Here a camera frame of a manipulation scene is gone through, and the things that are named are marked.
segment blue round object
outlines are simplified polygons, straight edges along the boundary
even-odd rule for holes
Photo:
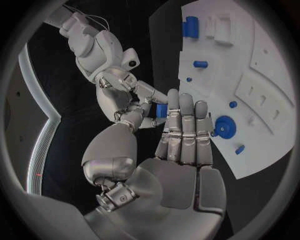
[[[206,69],[209,66],[209,63],[207,61],[194,61],[193,66],[195,68]]]
[[[235,121],[229,116],[220,116],[215,121],[214,136],[220,136],[223,139],[231,139],[237,132]]]
[[[239,155],[244,150],[245,150],[245,145],[242,145],[237,150],[235,150],[235,154]]]
[[[230,103],[229,103],[229,107],[231,108],[231,109],[234,109],[234,108],[236,108],[238,106],[238,103],[236,102],[236,101],[231,101]]]

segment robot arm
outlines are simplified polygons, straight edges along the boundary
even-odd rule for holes
[[[127,123],[134,130],[156,127],[165,121],[147,118],[151,103],[166,104],[167,96],[129,72],[140,64],[133,48],[123,51],[115,35],[98,31],[89,25],[85,15],[71,13],[65,7],[45,22],[68,38],[77,67],[96,85],[98,103],[110,121]],[[132,101],[130,92],[137,94],[139,102]]]

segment blue object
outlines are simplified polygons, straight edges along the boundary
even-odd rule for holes
[[[234,109],[234,108],[236,108],[238,106],[238,103],[236,102],[236,101],[231,101],[230,103],[229,103],[229,107],[231,108],[231,109]]]
[[[194,61],[193,66],[195,68],[206,69],[209,66],[209,63],[207,61]]]
[[[242,145],[237,150],[235,150],[235,154],[239,155],[244,150],[245,150],[245,145]]]
[[[166,118],[168,111],[167,104],[157,104],[156,105],[156,117],[157,118]]]
[[[193,39],[199,38],[199,21],[198,17],[187,16],[186,21],[182,23],[182,35]]]
[[[214,137],[220,136],[223,139],[231,139],[237,132],[235,121],[229,116],[220,116],[215,121]]]

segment silver robotic hand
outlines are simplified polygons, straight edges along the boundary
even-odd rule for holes
[[[214,237],[225,215],[226,191],[220,172],[213,168],[209,138],[212,127],[207,113],[204,101],[194,105],[189,94],[179,96],[175,89],[168,92],[168,117],[156,157],[146,159],[136,169],[130,168],[127,180],[98,196],[100,206],[85,216],[100,238]],[[125,140],[121,134],[118,138]],[[112,138],[111,143],[119,141]],[[128,140],[123,142],[124,147],[135,151],[136,142]]]
[[[134,130],[165,122],[164,118],[147,117],[152,102],[166,104],[167,96],[129,72],[140,64],[133,48],[123,51],[114,34],[98,31],[82,12],[72,13],[63,6],[45,22],[68,39],[78,69],[96,85],[99,106],[110,121],[123,121]],[[131,93],[137,94],[139,101],[133,102]]]

